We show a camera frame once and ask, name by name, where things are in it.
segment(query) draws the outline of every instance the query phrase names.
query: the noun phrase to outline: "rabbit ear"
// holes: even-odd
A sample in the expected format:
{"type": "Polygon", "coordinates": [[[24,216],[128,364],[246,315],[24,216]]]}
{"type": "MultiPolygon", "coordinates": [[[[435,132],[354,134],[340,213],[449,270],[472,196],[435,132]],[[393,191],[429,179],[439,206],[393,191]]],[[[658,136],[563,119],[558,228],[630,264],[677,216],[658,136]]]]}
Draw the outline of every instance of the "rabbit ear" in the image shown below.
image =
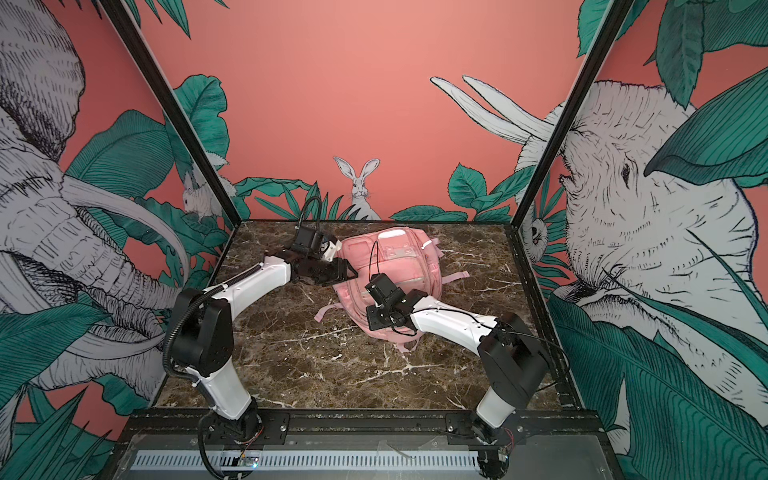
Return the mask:
{"type": "Polygon", "coordinates": [[[184,174],[184,188],[192,190],[192,176],[189,172],[184,174]]]}
{"type": "Polygon", "coordinates": [[[355,180],[357,178],[357,175],[355,175],[355,169],[352,168],[352,165],[347,163],[346,160],[343,158],[334,157],[333,160],[336,161],[336,164],[339,165],[339,170],[341,170],[341,173],[352,180],[355,180]]]}
{"type": "Polygon", "coordinates": [[[373,173],[373,171],[377,168],[379,168],[379,164],[381,162],[378,158],[374,158],[373,160],[368,160],[366,162],[366,166],[362,168],[362,173],[360,173],[360,178],[368,177],[370,174],[373,173]]]}

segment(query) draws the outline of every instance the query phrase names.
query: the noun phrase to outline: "animal eye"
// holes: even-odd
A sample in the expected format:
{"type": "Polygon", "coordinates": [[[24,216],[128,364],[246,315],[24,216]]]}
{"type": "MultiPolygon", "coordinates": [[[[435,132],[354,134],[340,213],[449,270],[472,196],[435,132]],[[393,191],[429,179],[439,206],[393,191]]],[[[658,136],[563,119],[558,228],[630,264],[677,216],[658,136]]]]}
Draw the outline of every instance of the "animal eye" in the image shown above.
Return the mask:
{"type": "Polygon", "coordinates": [[[621,178],[624,179],[624,185],[629,188],[629,165],[624,164],[624,168],[621,169],[621,178]]]}

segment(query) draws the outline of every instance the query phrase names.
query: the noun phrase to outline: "coral wallpaper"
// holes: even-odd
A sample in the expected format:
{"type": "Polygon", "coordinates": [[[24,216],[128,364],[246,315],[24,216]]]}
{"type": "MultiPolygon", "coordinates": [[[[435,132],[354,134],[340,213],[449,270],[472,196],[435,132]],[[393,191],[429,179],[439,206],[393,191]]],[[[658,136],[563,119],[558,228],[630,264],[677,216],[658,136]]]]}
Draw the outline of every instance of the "coral wallpaper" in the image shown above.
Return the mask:
{"type": "Polygon", "coordinates": [[[768,478],[768,2],[631,17],[526,253],[626,478],[768,478]]]}
{"type": "Polygon", "coordinates": [[[0,0],[0,146],[0,478],[92,478],[228,221],[95,3],[0,0]]]}
{"type": "Polygon", "coordinates": [[[509,220],[533,172],[516,159],[551,131],[532,119],[567,97],[589,45],[578,0],[127,4],[174,88],[212,81],[222,121],[187,113],[249,218],[294,218],[319,192],[324,218],[509,220]],[[512,142],[472,121],[481,105],[477,122],[521,119],[512,142]],[[210,138],[224,135],[228,149],[210,138]]]}

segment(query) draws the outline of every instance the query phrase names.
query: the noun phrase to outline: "marble surface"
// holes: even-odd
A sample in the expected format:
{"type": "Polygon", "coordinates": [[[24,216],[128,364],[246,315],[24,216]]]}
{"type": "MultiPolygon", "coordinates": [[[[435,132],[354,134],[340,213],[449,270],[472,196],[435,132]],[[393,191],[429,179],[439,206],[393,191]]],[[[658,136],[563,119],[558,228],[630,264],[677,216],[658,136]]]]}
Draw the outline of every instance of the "marble surface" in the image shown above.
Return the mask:
{"type": "MultiPolygon", "coordinates": [[[[325,223],[338,238],[397,223],[325,223]]],[[[246,222],[217,275],[231,278],[258,263],[266,249],[293,238],[294,223],[246,222]]],[[[444,285],[442,300],[476,313],[517,313],[535,332],[503,227],[410,224],[439,237],[443,275],[469,278],[444,285]]],[[[412,353],[372,339],[346,316],[321,306],[338,301],[331,287],[289,284],[265,295],[235,319],[233,362],[245,387],[268,407],[333,409],[474,409],[488,380],[480,359],[438,336],[425,334],[412,353]]],[[[205,406],[188,382],[169,379],[157,406],[205,406]]],[[[559,410],[555,388],[533,398],[530,409],[559,410]]]]}

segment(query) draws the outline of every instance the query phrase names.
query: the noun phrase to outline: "elephant illustration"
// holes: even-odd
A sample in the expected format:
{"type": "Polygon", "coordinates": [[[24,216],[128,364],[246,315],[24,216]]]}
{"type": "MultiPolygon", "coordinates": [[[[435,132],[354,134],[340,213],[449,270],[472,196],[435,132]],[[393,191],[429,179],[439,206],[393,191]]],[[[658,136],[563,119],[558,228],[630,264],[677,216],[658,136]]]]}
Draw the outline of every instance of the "elephant illustration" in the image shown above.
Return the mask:
{"type": "MultiPolygon", "coordinates": [[[[561,106],[541,120],[490,85],[465,80],[503,118],[447,81],[432,79],[483,128],[524,145],[517,169],[537,164],[561,106]]],[[[731,179],[693,185],[663,172],[643,175],[654,153],[694,110],[681,107],[663,87],[616,81],[592,86],[560,151],[570,172],[560,182],[567,199],[568,256],[577,281],[554,294],[581,306],[594,322],[631,326],[648,339],[660,334],[706,385],[765,426],[768,392],[751,371],[611,279],[768,343],[768,329],[748,299],[697,240],[717,252],[760,298],[752,278],[756,218],[743,191],[731,179]]],[[[626,405],[618,411],[626,412],[626,405]]],[[[617,451],[628,451],[628,425],[612,440],[617,451]]]]}
{"type": "MultiPolygon", "coordinates": [[[[52,390],[114,374],[152,399],[164,374],[153,310],[171,307],[178,289],[137,270],[88,209],[155,230],[180,256],[184,280],[187,255],[148,210],[62,173],[83,91],[77,52],[43,3],[0,0],[0,313],[35,313],[88,294],[112,323],[93,325],[29,384],[52,390]]],[[[24,391],[0,409],[0,464],[24,391]]]]}

